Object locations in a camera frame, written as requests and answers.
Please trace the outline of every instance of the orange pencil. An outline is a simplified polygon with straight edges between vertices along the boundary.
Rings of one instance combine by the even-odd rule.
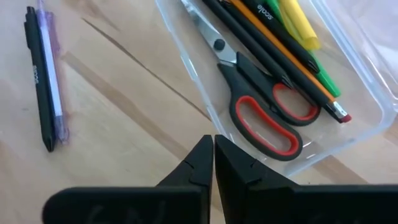
[[[273,35],[273,33],[240,1],[229,0],[265,37],[271,41],[327,98],[329,111],[334,112],[343,123],[351,120],[351,116],[338,104],[335,97],[293,56],[292,53]]]

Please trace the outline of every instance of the pen clip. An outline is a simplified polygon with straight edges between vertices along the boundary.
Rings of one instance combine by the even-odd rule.
[[[27,22],[24,22],[24,28],[25,28],[26,45],[27,45],[27,48],[30,49],[30,44],[29,44],[30,36],[29,36],[29,31],[28,31],[29,26],[27,25]]]

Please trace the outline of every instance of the yellow highlighter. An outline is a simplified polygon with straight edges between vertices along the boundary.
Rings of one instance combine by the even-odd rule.
[[[282,16],[282,20],[285,24],[289,24],[291,22],[293,26],[288,26],[288,31],[297,40],[301,40],[301,44],[307,50],[317,50],[321,47],[318,37],[315,31],[312,29],[310,22],[305,17],[304,12],[302,11],[297,0],[279,0],[280,13]]]

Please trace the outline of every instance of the pencil eraser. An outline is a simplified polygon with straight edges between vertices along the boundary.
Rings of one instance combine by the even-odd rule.
[[[341,122],[347,123],[347,122],[351,121],[351,119],[352,119],[352,117],[349,114],[347,114],[344,118],[341,119]]]

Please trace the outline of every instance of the black scissor handle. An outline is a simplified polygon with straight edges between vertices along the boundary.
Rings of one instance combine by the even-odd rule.
[[[236,58],[238,72],[267,101],[271,110],[277,113],[284,121],[294,126],[306,126],[313,123],[319,117],[321,108],[313,102],[310,102],[311,108],[305,116],[298,116],[291,112],[276,95],[277,90],[288,88],[287,86],[278,82],[274,77],[266,75],[242,53],[237,52]]]
[[[234,65],[219,63],[218,68],[224,75],[231,89],[229,113],[239,132],[259,151],[273,159],[291,161],[297,158],[303,149],[303,141],[299,133],[261,102],[258,94],[255,93],[246,80],[241,77]],[[241,114],[239,108],[243,104],[249,105],[266,124],[272,126],[279,134],[285,136],[290,141],[289,150],[281,151],[276,149],[258,133],[255,133]]]

